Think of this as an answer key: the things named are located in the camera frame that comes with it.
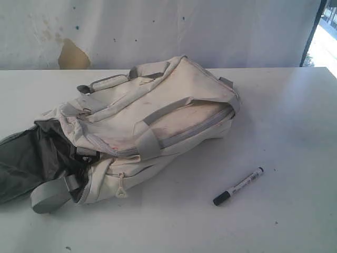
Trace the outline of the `black capped white marker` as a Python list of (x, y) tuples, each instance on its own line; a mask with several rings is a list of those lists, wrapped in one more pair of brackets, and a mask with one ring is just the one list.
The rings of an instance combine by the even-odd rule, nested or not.
[(242, 190), (248, 184), (256, 180), (264, 173), (264, 169), (262, 167), (258, 167), (254, 172), (249, 174), (246, 178), (240, 181), (233, 187), (228, 188), (223, 193), (218, 195), (216, 198), (213, 199), (213, 204), (215, 206), (220, 206), (221, 204), (225, 203), (228, 199), (230, 199), (234, 194)]

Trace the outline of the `white canvas backpack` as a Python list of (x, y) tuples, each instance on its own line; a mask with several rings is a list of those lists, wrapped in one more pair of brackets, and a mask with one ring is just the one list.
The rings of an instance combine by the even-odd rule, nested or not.
[(127, 190), (207, 139), (240, 110), (233, 83), (186, 56), (78, 86), (79, 97), (1, 141), (1, 202), (27, 193), (36, 213)]

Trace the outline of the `black window frame post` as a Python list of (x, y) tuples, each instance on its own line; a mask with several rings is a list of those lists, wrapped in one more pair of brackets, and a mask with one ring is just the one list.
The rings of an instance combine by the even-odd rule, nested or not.
[(324, 12), (326, 3), (327, 3), (327, 0), (320, 0), (318, 11), (317, 11), (317, 13), (315, 15), (315, 19), (314, 19), (314, 22), (313, 22), (313, 25), (312, 25), (309, 37), (307, 39), (307, 42), (305, 44), (305, 48), (303, 50), (302, 58), (301, 58), (301, 61), (300, 61), (300, 67), (303, 67), (303, 65), (304, 65), (305, 58), (306, 58), (306, 56), (308, 54), (308, 51), (309, 51), (309, 48), (310, 48), (310, 45), (311, 45), (314, 33), (315, 33), (316, 28), (317, 28), (317, 26), (319, 24), (319, 21), (321, 19), (321, 15)]

